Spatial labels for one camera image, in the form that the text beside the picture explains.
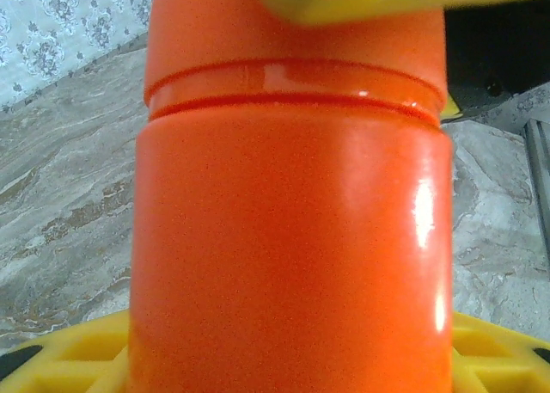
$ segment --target white patterned wall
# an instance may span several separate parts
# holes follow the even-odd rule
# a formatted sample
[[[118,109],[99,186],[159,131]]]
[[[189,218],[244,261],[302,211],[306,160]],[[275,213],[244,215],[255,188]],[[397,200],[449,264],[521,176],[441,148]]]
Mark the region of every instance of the white patterned wall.
[[[0,0],[0,107],[147,30],[151,0]]]

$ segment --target orange bottle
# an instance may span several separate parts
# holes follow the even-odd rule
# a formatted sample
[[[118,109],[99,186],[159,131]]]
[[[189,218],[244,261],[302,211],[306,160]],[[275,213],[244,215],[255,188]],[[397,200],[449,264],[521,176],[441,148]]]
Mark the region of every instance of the orange bottle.
[[[154,0],[128,391],[450,393],[445,94],[441,11]]]

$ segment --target black object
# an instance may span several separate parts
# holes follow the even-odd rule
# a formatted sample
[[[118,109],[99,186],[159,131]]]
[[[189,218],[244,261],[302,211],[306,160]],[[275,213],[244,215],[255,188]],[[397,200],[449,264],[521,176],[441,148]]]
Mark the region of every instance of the black object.
[[[545,360],[550,365],[550,350],[548,350],[547,348],[536,348],[534,352],[537,353],[541,359]]]
[[[550,0],[445,12],[449,92],[475,116],[550,81]]]
[[[34,357],[42,346],[29,346],[0,356],[0,382]]]

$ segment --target orange plastic container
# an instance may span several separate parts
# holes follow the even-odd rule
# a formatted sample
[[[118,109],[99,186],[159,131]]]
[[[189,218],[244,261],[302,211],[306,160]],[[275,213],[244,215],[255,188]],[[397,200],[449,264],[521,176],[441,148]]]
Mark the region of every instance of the orange plastic container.
[[[128,391],[450,393],[442,13],[154,0],[145,86]]]

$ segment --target marble floor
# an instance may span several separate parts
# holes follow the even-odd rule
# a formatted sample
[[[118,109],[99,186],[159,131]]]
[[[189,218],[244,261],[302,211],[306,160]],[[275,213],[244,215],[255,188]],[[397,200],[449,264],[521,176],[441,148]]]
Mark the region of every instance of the marble floor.
[[[128,306],[144,51],[0,117],[0,353]],[[455,141],[455,308],[550,340],[550,280],[523,140],[474,122]]]

